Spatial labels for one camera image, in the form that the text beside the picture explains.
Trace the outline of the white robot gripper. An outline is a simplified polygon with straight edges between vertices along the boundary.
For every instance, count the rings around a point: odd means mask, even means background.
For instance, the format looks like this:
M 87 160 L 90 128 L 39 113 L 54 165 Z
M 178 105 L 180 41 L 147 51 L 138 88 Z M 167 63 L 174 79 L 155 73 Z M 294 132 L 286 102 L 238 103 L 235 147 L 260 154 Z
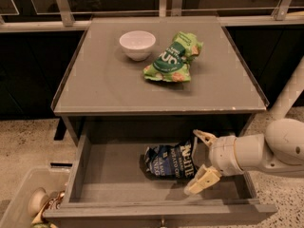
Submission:
M 195 137 L 209 147 L 211 167 L 204 164 L 184 188 L 188 196 L 196 195 L 220 181 L 222 176 L 242 175 L 245 171 L 262 171 L 267 150 L 263 134 L 236 137 L 215 135 L 198 129 Z

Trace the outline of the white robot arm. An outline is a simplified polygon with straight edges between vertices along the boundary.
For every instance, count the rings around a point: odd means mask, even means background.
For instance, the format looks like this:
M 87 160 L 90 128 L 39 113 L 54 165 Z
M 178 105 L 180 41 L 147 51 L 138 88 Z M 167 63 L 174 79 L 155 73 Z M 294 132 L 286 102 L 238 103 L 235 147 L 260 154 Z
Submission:
M 304 58 L 270 110 L 273 121 L 262 134 L 216 137 L 195 130 L 195 141 L 209 149 L 208 159 L 184 188 L 196 195 L 215 185 L 222 177 L 242 175 L 246 171 L 301 178 L 304 174 L 304 123 L 286 117 L 304 90 Z

